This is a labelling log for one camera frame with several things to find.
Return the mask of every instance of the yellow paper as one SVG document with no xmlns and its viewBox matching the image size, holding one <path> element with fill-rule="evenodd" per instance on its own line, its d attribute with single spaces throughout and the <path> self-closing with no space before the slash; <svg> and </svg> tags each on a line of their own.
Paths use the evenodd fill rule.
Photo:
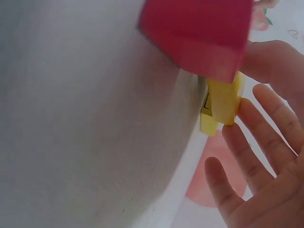
<svg viewBox="0 0 304 228">
<path fill-rule="evenodd" d="M 238 72 L 233 83 L 207 79 L 211 112 L 214 121 L 233 125 L 245 85 L 245 76 Z"/>
</svg>

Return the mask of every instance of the pink printed pattern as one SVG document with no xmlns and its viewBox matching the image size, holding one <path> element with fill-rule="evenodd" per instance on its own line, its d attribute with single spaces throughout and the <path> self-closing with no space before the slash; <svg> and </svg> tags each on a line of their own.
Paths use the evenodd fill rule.
<svg viewBox="0 0 304 228">
<path fill-rule="evenodd" d="M 192 181 L 186 193 L 186 197 L 191 201 L 201 206 L 213 208 L 216 205 L 205 177 L 205 160 L 211 156 L 217 157 L 221 161 L 229 182 L 239 196 L 244 195 L 247 184 L 235 159 L 229 151 L 222 132 L 217 131 L 214 137 L 208 138 L 203 154 L 199 160 L 199 164 L 195 170 Z"/>
</svg>

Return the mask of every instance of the finger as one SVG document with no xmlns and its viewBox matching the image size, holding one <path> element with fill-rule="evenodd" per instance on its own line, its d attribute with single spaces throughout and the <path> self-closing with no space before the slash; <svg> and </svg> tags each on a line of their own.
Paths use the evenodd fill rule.
<svg viewBox="0 0 304 228">
<path fill-rule="evenodd" d="M 276 174 L 296 158 L 280 135 L 249 100 L 241 100 L 238 115 L 256 139 Z"/>
<path fill-rule="evenodd" d="M 214 201 L 224 220 L 244 203 L 228 182 L 227 175 L 218 159 L 207 158 L 205 174 Z"/>
<path fill-rule="evenodd" d="M 254 7 L 257 9 L 269 9 L 277 5 L 279 0 L 260 0 L 254 2 Z"/>
<path fill-rule="evenodd" d="M 241 71 L 261 82 L 269 83 L 274 91 L 288 101 L 304 127 L 304 56 L 282 41 L 253 42 Z"/>
<path fill-rule="evenodd" d="M 296 115 L 266 85 L 256 85 L 253 94 L 275 122 L 291 148 L 299 154 L 304 146 L 304 131 Z"/>
<path fill-rule="evenodd" d="M 222 132 L 251 192 L 255 194 L 268 185 L 274 177 L 265 169 L 261 161 L 253 153 L 237 124 L 224 126 Z"/>
</svg>

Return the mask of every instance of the red paper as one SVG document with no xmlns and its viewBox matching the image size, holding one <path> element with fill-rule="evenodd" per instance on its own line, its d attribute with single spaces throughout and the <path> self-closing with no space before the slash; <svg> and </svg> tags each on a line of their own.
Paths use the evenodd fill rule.
<svg viewBox="0 0 304 228">
<path fill-rule="evenodd" d="M 231 83 L 252 6 L 252 0 L 147 0 L 139 28 L 182 69 Z"/>
</svg>

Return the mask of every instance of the white surface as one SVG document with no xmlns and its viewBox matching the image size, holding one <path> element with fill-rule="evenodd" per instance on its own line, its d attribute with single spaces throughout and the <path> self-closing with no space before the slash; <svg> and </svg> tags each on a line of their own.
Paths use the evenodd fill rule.
<svg viewBox="0 0 304 228">
<path fill-rule="evenodd" d="M 203 95 L 136 30 L 143 2 L 1 1 L 0 227 L 170 225 Z"/>
</svg>

